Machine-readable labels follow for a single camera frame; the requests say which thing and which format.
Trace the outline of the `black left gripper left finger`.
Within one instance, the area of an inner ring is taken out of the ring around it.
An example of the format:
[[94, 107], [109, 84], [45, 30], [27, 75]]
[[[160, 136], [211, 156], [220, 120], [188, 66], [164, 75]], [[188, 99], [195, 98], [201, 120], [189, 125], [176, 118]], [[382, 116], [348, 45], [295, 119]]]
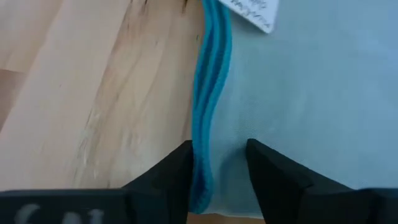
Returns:
[[2, 191], [1, 223], [185, 223], [192, 169], [185, 141], [121, 188]]

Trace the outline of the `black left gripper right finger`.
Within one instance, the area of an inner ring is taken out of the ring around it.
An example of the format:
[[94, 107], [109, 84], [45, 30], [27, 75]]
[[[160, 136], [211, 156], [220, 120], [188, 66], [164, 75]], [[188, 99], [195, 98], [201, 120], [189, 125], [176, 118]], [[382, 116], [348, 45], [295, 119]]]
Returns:
[[395, 188], [351, 189], [256, 139], [245, 153], [266, 223], [397, 224]]

